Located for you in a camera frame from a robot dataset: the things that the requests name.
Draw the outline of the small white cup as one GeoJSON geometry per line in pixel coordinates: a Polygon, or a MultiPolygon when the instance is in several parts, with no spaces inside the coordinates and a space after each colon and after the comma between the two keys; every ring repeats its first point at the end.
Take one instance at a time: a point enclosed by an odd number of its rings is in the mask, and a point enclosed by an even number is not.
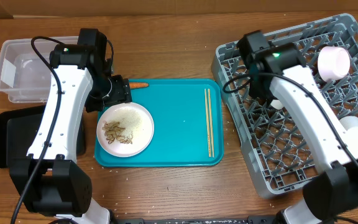
{"type": "Polygon", "coordinates": [[[346,137],[353,144],[358,144],[358,117],[345,116],[339,120],[346,130],[346,137]]]}

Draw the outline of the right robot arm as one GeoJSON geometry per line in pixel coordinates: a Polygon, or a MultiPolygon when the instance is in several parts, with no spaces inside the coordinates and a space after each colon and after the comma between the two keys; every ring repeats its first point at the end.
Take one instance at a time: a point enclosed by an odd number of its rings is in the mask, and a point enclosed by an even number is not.
{"type": "Polygon", "coordinates": [[[358,207],[358,143],[320,93],[294,43],[270,44],[259,30],[237,48],[247,68],[253,98],[279,100],[306,141],[318,175],[303,186],[303,198],[277,214],[279,223],[332,223],[358,207]]]}

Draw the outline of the white bowl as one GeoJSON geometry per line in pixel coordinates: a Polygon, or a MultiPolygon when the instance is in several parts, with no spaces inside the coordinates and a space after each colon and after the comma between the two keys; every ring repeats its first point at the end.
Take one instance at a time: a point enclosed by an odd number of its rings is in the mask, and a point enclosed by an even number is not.
{"type": "Polygon", "coordinates": [[[270,105],[276,110],[281,110],[284,107],[284,105],[279,100],[272,100],[270,105]]]}

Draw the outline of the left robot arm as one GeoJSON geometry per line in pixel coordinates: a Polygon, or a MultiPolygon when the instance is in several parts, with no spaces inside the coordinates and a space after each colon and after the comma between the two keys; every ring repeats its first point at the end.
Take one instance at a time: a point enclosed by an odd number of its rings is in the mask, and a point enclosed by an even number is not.
{"type": "Polygon", "coordinates": [[[82,28],[77,43],[57,41],[48,58],[50,92],[36,137],[9,175],[18,207],[56,222],[115,223],[113,212],[92,197],[90,177],[77,164],[84,112],[130,103],[129,81],[112,71],[112,43],[97,29],[82,28]]]}

